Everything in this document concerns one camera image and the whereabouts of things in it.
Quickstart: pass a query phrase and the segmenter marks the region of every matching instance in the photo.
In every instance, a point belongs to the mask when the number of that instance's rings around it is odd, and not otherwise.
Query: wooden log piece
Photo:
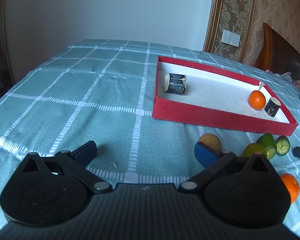
[[[186,92],[185,81],[185,75],[169,73],[164,76],[163,91],[183,95]]]
[[[269,114],[269,116],[275,117],[280,106],[281,106],[281,103],[279,102],[278,99],[276,99],[274,97],[270,97],[268,103],[265,106],[265,111],[267,114]]]

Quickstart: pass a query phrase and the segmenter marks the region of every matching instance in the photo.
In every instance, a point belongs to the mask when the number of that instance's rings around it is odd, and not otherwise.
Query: red box lid
[[[207,107],[180,103],[165,98],[160,98],[158,97],[158,91],[157,91],[159,62],[172,63],[175,65],[181,65],[181,66],[207,71],[222,76],[226,76],[232,79],[236,79],[251,85],[259,85],[260,82],[255,78],[251,78],[235,72],[224,70],[218,67],[213,67],[213,66],[204,65],[201,63],[182,60],[182,59],[159,56],[157,62],[157,70],[156,70],[153,114],[152,114],[152,117],[155,119],[209,126],[209,127],[222,128],[228,130],[240,130],[240,131],[255,132],[255,133],[269,132],[272,134],[286,135],[286,136],[292,135],[292,133],[298,126],[297,121],[292,116],[292,114],[287,109],[287,107],[282,103],[282,101],[276,96],[276,94],[267,85],[264,85],[264,88],[269,92],[269,94],[272,97],[275,97],[280,101],[281,103],[280,109],[287,117],[289,123],[266,120],[254,116],[216,110]]]

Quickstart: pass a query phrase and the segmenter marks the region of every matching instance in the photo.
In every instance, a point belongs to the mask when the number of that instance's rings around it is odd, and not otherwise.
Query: tangerine
[[[255,110],[261,110],[266,105],[266,97],[259,90],[254,90],[250,93],[249,104]]]
[[[288,174],[288,173],[283,174],[280,177],[290,194],[291,204],[292,204],[293,202],[295,202],[295,200],[297,199],[297,197],[299,195],[299,192],[300,192],[299,183],[296,180],[296,178],[293,177],[293,175]]]

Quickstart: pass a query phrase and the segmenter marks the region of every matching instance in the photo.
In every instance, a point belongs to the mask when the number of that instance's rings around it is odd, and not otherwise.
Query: light switch
[[[240,35],[230,32],[228,30],[223,30],[221,42],[239,47]]]
[[[239,47],[240,35],[234,33],[230,45]]]
[[[221,42],[223,42],[223,43],[228,42],[229,33],[230,33],[229,31],[223,30],[222,37],[221,37]]]

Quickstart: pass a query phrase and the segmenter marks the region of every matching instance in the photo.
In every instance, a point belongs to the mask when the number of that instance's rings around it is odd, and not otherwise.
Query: wallpaper
[[[263,47],[264,22],[300,53],[300,0],[256,0],[244,64],[253,65]]]
[[[251,3],[252,0],[223,0],[213,54],[238,61],[243,45],[242,39],[240,39],[239,47],[221,43],[222,32],[226,29],[245,38],[246,28],[249,23]]]

